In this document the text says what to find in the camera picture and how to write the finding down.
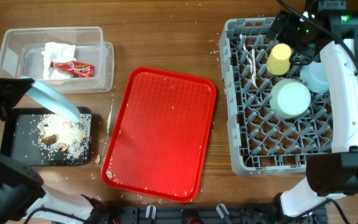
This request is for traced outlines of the black tray bin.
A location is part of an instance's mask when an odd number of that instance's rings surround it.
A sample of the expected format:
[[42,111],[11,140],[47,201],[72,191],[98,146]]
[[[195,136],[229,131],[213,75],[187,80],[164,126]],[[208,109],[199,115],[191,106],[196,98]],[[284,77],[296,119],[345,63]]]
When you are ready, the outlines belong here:
[[[89,108],[80,107],[80,114],[91,114]],[[42,114],[54,114],[45,108],[18,108],[5,122],[0,153],[29,166],[41,166],[37,142],[37,124]]]

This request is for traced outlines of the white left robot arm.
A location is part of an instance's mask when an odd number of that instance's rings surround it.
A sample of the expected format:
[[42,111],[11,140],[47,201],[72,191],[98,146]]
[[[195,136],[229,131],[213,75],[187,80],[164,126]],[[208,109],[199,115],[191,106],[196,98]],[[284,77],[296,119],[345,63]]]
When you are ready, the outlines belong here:
[[[0,78],[0,120],[7,121],[13,108],[27,95],[44,108],[71,121],[79,109],[61,93],[29,77]],[[43,218],[56,223],[111,223],[110,209],[95,198],[70,195],[50,188],[23,162],[0,154],[0,223],[29,222]]]

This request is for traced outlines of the yellow cup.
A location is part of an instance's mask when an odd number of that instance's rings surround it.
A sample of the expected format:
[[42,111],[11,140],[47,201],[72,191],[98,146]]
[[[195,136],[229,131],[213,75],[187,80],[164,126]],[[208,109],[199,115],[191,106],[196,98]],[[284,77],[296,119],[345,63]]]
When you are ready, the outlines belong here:
[[273,47],[266,62],[267,70],[272,75],[284,75],[290,69],[292,49],[287,44],[277,44]]

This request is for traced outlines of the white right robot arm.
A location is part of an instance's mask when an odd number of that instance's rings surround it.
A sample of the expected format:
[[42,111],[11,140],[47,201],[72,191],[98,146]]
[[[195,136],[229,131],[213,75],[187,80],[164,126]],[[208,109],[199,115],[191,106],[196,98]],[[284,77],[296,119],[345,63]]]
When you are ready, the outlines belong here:
[[290,222],[358,194],[358,11],[344,1],[308,1],[306,14],[284,4],[268,37],[323,64],[333,113],[331,152],[309,156],[306,177],[275,197]]

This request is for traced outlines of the grey dishwasher rack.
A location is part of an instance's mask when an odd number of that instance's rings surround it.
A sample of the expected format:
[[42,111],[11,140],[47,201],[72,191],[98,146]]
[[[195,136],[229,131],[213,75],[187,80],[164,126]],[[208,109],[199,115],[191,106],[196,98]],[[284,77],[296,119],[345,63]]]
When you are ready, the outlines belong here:
[[[219,40],[231,166],[237,175],[304,172],[309,156],[331,152],[333,113],[329,91],[310,91],[310,106],[295,118],[281,118],[270,107],[273,86],[287,78],[302,82],[300,70],[310,64],[292,51],[287,73],[277,76],[268,72],[266,62],[278,43],[266,37],[273,21],[272,17],[230,19]],[[252,49],[257,88],[251,81]]]

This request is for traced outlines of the red plastic tray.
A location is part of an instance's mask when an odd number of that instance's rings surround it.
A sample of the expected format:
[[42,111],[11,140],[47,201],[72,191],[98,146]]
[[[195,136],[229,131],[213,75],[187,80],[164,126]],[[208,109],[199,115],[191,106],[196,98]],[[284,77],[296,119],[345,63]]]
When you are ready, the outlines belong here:
[[199,190],[217,89],[150,67],[129,76],[101,168],[109,186],[186,203]]

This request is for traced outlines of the light blue bowl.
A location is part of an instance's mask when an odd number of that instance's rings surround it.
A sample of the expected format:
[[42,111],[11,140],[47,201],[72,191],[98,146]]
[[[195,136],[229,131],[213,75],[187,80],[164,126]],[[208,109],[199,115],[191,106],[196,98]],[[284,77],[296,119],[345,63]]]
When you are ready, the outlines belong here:
[[321,62],[312,62],[302,66],[300,70],[302,83],[314,93],[329,91],[329,82],[324,65]]

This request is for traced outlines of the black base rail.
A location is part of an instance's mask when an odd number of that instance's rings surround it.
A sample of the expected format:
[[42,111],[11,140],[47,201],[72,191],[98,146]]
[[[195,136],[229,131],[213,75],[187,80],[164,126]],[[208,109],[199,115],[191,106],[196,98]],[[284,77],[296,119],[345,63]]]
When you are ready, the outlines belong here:
[[113,224],[328,224],[325,208],[319,208],[300,218],[282,216],[272,203],[246,204],[230,207],[223,203],[214,207],[119,207],[113,208],[107,223]]

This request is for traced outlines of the red snack wrapper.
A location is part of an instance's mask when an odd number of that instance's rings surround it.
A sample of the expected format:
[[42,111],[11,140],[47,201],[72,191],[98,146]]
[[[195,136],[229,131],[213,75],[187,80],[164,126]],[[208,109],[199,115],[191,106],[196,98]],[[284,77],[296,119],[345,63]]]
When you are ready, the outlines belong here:
[[90,78],[94,77],[94,65],[72,60],[69,62],[51,62],[51,68],[68,72],[75,77]]

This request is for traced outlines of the white plastic spoon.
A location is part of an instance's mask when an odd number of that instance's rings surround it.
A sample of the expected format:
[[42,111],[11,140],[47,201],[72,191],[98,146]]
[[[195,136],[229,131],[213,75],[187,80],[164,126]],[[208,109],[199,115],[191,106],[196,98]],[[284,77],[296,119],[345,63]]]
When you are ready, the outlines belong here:
[[251,77],[251,81],[253,86],[255,86],[257,88],[257,84],[256,84],[256,57],[255,57],[255,50],[252,49],[251,50],[251,56],[252,56],[252,77]]

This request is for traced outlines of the clear plastic bin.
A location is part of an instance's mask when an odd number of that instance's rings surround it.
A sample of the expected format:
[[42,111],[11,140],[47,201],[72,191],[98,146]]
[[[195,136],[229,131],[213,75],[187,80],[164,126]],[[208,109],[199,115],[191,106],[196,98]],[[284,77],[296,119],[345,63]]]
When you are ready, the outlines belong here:
[[[53,68],[52,62],[92,65],[91,77]],[[114,49],[100,27],[10,29],[0,53],[0,78],[31,77],[62,93],[110,91],[114,76]]]

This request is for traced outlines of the white napkin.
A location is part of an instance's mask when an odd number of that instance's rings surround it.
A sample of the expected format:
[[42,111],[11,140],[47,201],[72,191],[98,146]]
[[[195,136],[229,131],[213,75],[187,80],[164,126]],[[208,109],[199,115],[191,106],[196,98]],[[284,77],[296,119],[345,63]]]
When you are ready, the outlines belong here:
[[69,79],[73,75],[68,72],[63,72],[56,68],[51,68],[51,62],[69,62],[74,60],[75,45],[61,44],[56,42],[47,42],[45,44],[45,50],[42,52],[44,56],[44,80],[53,79]]

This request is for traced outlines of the light blue plate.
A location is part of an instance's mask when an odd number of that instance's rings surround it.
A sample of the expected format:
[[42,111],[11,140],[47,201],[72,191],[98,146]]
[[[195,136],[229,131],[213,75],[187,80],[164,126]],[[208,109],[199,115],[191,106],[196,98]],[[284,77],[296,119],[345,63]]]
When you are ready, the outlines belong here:
[[64,119],[79,122],[79,109],[63,94],[30,77],[22,77],[19,80],[30,81],[30,88],[25,94],[35,102]]

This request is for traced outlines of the green bowl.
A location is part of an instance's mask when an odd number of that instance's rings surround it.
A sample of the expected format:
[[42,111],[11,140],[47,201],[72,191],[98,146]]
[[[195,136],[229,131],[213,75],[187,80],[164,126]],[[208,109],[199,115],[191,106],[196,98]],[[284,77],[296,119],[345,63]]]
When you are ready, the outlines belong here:
[[311,103],[309,89],[298,80],[279,81],[270,92],[270,107],[281,118],[295,118],[304,113]]

